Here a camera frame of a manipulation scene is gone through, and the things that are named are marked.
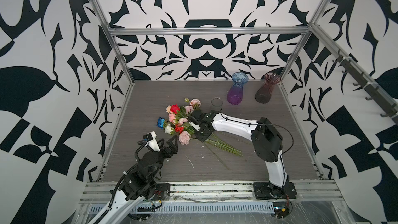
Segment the pink carnation spray stem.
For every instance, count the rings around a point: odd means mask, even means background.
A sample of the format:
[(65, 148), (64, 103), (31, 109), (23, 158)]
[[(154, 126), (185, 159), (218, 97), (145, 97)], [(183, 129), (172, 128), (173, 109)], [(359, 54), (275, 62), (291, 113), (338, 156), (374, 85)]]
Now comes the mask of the pink carnation spray stem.
[[(191, 115), (196, 115), (196, 116), (200, 115), (201, 117), (203, 117), (204, 114), (207, 114), (206, 112), (201, 110), (202, 103), (199, 99), (189, 100), (188, 98), (185, 98), (185, 101), (188, 103), (188, 105), (185, 107), (187, 119)], [(194, 138), (196, 138), (195, 130), (190, 126), (189, 123), (188, 125), (189, 125), (188, 129), (193, 133)]]

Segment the pink peony stem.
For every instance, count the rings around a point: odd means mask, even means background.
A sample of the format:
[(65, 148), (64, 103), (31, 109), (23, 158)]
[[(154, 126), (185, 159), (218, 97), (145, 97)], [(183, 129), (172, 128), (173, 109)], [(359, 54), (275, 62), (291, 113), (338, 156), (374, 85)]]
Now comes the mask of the pink peony stem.
[[(182, 145), (188, 145), (190, 140), (198, 140), (197, 138), (194, 138), (188, 131), (183, 131), (181, 134), (179, 134), (179, 142)], [(214, 147), (217, 147), (218, 149), (227, 151), (229, 153), (232, 153), (237, 156), (243, 156), (241, 151), (233, 147), (232, 145), (229, 145), (228, 143), (224, 142), (221, 140), (219, 137), (217, 137), (215, 134), (211, 134), (210, 138), (207, 138), (204, 143), (206, 145), (211, 145)]]

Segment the clear ribbed glass vase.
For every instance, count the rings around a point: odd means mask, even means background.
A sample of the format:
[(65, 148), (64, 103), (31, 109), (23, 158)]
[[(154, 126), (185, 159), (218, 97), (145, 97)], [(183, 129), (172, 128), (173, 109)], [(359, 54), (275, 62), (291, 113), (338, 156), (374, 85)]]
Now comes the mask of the clear ribbed glass vase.
[(211, 110), (212, 112), (217, 112), (217, 113), (221, 112), (221, 110), (222, 110), (222, 108), (223, 108), (223, 100), (222, 100), (221, 98), (219, 98), (219, 97), (214, 97), (214, 98), (211, 100), (210, 103), (211, 103), (210, 110)]

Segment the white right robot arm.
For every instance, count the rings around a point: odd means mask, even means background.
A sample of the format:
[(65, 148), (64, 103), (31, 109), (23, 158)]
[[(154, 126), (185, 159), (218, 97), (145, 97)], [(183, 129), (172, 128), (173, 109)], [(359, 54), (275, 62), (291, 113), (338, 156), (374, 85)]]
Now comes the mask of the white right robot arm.
[(201, 142), (215, 131), (231, 133), (252, 142), (255, 153), (265, 162), (268, 171), (267, 183), (253, 183), (256, 199), (296, 198), (294, 184), (289, 180), (283, 161), (283, 137), (267, 118), (244, 120), (221, 112), (194, 110), (188, 120)]

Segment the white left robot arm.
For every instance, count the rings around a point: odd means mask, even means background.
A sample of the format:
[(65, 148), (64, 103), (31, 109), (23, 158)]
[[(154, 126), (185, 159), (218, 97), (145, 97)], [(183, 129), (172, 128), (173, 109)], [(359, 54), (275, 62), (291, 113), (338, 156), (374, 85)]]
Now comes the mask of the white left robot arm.
[(178, 153), (178, 137), (173, 135), (167, 141), (157, 141), (155, 133), (151, 132), (144, 135), (138, 144), (134, 153), (136, 164), (123, 172), (107, 205), (89, 223), (119, 224), (128, 216), (138, 219), (131, 211), (154, 196), (157, 187), (155, 180), (161, 178), (164, 161)]

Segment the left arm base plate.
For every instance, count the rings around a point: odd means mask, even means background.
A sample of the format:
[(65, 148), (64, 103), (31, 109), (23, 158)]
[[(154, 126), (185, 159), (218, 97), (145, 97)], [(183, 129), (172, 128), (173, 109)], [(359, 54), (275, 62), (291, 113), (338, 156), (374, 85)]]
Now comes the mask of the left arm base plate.
[(169, 183), (155, 183), (150, 186), (147, 199), (152, 201), (163, 201), (170, 196), (171, 185)]

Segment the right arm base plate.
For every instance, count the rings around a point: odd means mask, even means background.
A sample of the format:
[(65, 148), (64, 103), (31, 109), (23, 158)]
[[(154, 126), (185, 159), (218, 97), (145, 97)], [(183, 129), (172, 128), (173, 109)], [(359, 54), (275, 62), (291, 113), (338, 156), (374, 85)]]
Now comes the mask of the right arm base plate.
[(296, 199), (297, 191), (294, 183), (287, 181), (283, 187), (277, 187), (270, 182), (253, 183), (254, 194), (258, 200)]

